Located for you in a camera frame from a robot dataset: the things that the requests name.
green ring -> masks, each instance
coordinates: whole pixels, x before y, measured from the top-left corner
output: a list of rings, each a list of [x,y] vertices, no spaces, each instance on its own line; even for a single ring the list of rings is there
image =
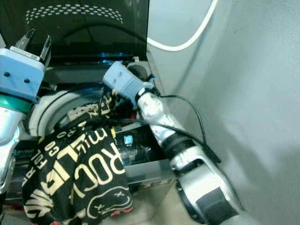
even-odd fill
[[[11,95],[0,93],[0,107],[28,113],[31,108],[31,102]]]

black band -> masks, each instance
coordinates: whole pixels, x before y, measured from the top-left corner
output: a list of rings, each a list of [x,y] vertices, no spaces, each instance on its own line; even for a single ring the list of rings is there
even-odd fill
[[[191,219],[193,219],[197,223],[205,224],[205,221],[203,220],[202,216],[195,210],[192,203],[188,200],[186,193],[184,193],[184,190],[182,189],[182,187],[178,181],[176,182],[176,188],[178,190],[179,197],[180,197],[182,203],[184,204],[184,206],[187,210],[187,213],[189,214]]]
[[[157,94],[157,89],[156,88],[152,88],[152,89],[145,88],[145,91],[141,95],[139,95],[137,93],[137,95],[135,96],[135,101],[137,102],[140,99],[141,96],[143,96],[144,94],[146,94],[148,92],[151,92],[152,94],[156,95]]]
[[[183,134],[175,133],[168,138],[166,138],[162,142],[162,149],[164,151],[164,155],[168,159],[172,159],[174,156],[176,156],[181,151],[188,149],[190,147],[195,146],[192,139],[189,137],[186,137]]]
[[[238,213],[225,199],[221,188],[217,188],[196,201],[210,225],[219,225]]]

gray wall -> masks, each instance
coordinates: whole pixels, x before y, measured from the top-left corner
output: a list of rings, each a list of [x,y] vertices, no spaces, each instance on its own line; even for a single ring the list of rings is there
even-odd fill
[[[0,34],[0,48],[3,48],[3,47],[5,47],[5,43],[4,43],[3,38]]]
[[[180,45],[197,30],[211,0],[150,0],[148,36],[165,45]],[[180,52],[164,52],[149,47],[166,94],[194,99],[216,43],[222,34],[232,0],[220,0],[204,35]],[[180,100],[171,103],[177,118],[184,122],[190,107]]]
[[[300,224],[300,2],[236,1],[223,31],[194,99],[209,144],[250,214]]]

open lid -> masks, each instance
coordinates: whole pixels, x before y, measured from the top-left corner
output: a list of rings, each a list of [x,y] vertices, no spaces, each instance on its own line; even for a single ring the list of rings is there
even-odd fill
[[[51,63],[146,59],[149,0],[2,0],[0,32],[7,45],[31,28],[30,51],[39,55],[47,35]]]

black cable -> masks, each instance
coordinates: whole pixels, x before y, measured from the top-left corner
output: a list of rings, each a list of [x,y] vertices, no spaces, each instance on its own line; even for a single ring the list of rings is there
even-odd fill
[[[202,118],[201,118],[199,110],[193,105],[193,103],[191,103],[188,99],[186,99],[185,97],[182,97],[180,95],[159,95],[159,97],[161,97],[161,98],[179,98],[179,99],[185,101],[186,103],[188,103],[193,108],[193,110],[195,111],[195,113],[197,115],[197,119],[200,124],[200,130],[201,130],[201,134],[202,134],[203,143],[205,145],[207,145]]]
[[[98,102],[98,115],[99,115],[99,117],[101,117],[102,116],[102,97],[103,96],[101,96],[100,97],[100,99],[99,99],[99,102]]]
[[[129,30],[127,29],[126,27],[124,27],[123,25],[118,25],[118,24],[115,24],[115,23],[108,23],[108,22],[87,22],[85,23],[84,25],[81,25],[81,26],[78,26],[74,29],[71,29],[69,30],[67,33],[65,33],[62,37],[62,39],[65,39],[65,38],[68,38],[69,36],[75,34],[76,32],[79,32],[83,29],[88,29],[90,27],[96,27],[96,26],[107,26],[107,27],[113,27],[113,28],[116,28],[118,30],[122,30],[124,31],[125,33],[143,41],[143,42],[147,42],[147,38],[145,38],[144,36],[132,31],[132,30]]]
[[[167,128],[170,130],[174,130],[180,134],[183,134],[191,139],[193,139],[195,142],[197,142],[198,144],[200,144],[202,146],[202,150],[205,153],[205,155],[207,157],[209,157],[213,162],[215,163],[221,163],[221,160],[218,158],[218,156],[210,149],[210,147],[208,145],[206,145],[205,143],[203,143],[201,140],[199,140],[197,137],[195,137],[194,135],[190,134],[189,132],[182,130],[182,129],[178,129],[175,127],[171,127],[165,124],[161,124],[161,123],[157,123],[155,121],[150,121],[150,120],[133,120],[133,119],[123,119],[123,118],[114,118],[114,119],[95,119],[92,121],[88,121],[86,125],[88,124],[92,124],[95,125],[97,123],[100,123],[101,125],[103,125],[106,122],[114,122],[114,123],[128,123],[128,122],[138,122],[141,124],[145,124],[145,125],[155,125],[155,126],[160,126],[163,128]]]
[[[94,42],[94,43],[95,43],[96,40],[94,39],[94,37],[93,37],[93,35],[92,35],[91,31],[90,31],[90,28],[87,28],[87,31],[88,31],[88,34],[89,34],[89,37],[90,37],[91,42]]]

